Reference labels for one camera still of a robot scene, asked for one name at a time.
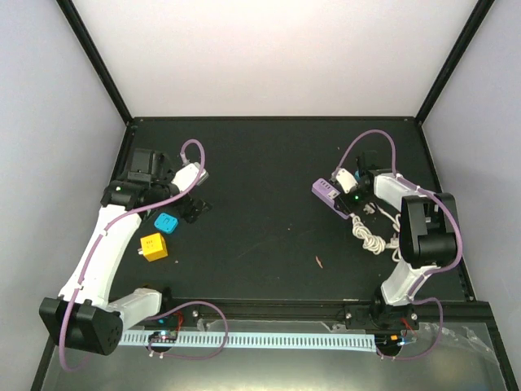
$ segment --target white wall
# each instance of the white wall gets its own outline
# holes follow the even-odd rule
[[[441,183],[456,196],[479,299],[490,301],[521,381],[521,24],[497,1],[425,130]]]
[[[75,0],[135,116],[414,116],[476,0]]]
[[[0,15],[0,388],[26,390],[38,306],[80,259],[124,125],[55,1]]]

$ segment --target black tabletop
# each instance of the black tabletop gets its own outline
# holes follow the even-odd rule
[[[184,141],[197,138],[206,151],[210,177],[193,195],[213,209],[164,235],[169,256],[148,262],[138,255],[139,238],[155,232],[153,220],[131,239],[111,296],[135,288],[170,286],[178,298],[329,301],[370,299],[392,272],[392,252],[362,249],[351,222],[311,192],[328,178],[344,149],[361,132],[387,131],[395,140],[397,165],[406,178],[434,190],[420,133],[411,120],[353,119],[145,119],[132,148],[151,148],[178,159]],[[346,160],[354,169],[358,152],[375,150],[391,159],[387,140],[371,135]],[[199,160],[195,146],[188,157]],[[175,214],[174,209],[165,209]],[[388,239],[391,223],[362,216]],[[321,269],[315,257],[323,264]],[[418,297],[465,300],[458,272],[430,278]]]

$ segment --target coiled white cable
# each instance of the coiled white cable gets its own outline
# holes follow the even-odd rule
[[[372,214],[375,212],[375,210],[378,210],[383,216],[387,217],[389,220],[392,221],[392,228],[396,232],[400,232],[400,214],[398,213],[395,217],[387,213],[385,210],[380,208],[378,205],[374,203],[367,204],[364,207],[364,212],[368,214]],[[360,217],[358,217],[356,214],[351,213],[351,219],[352,219],[352,234],[358,238],[364,241],[364,244],[362,247],[367,250],[371,251],[374,255],[379,255],[383,253],[387,248],[393,249],[392,252],[392,260],[394,262],[399,262],[401,259],[401,253],[400,253],[400,241],[396,234],[394,234],[387,243],[381,236],[373,235],[369,228],[367,228],[364,223],[361,221]]]

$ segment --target yellow cube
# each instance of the yellow cube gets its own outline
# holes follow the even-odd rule
[[[148,235],[140,239],[143,256],[147,261],[157,261],[158,259],[167,257],[169,253],[166,250],[166,243],[163,236],[158,232]]]

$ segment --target white cable tray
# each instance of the white cable tray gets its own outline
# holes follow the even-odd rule
[[[120,346],[148,346],[154,330],[128,330],[123,333]],[[184,348],[218,348],[224,332],[180,332],[175,343],[154,342],[153,346]],[[310,349],[356,350],[375,352],[374,336],[362,334],[291,334],[281,332],[230,332],[226,348],[243,349]]]

